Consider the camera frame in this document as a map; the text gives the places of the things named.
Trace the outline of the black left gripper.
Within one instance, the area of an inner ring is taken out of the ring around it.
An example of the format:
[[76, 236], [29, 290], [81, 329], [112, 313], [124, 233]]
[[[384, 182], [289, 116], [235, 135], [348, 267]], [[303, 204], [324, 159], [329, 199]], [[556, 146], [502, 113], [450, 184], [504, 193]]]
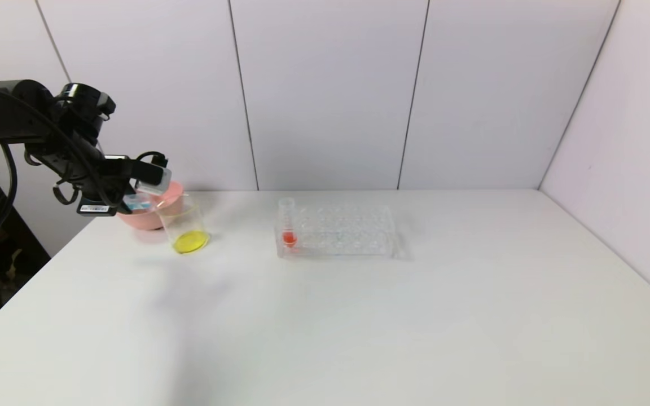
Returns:
[[83, 217], [114, 217], [118, 214], [139, 215], [153, 209], [149, 193], [131, 192], [127, 177], [130, 158], [126, 155], [105, 155], [85, 170], [83, 180], [76, 183], [80, 191], [76, 213]]

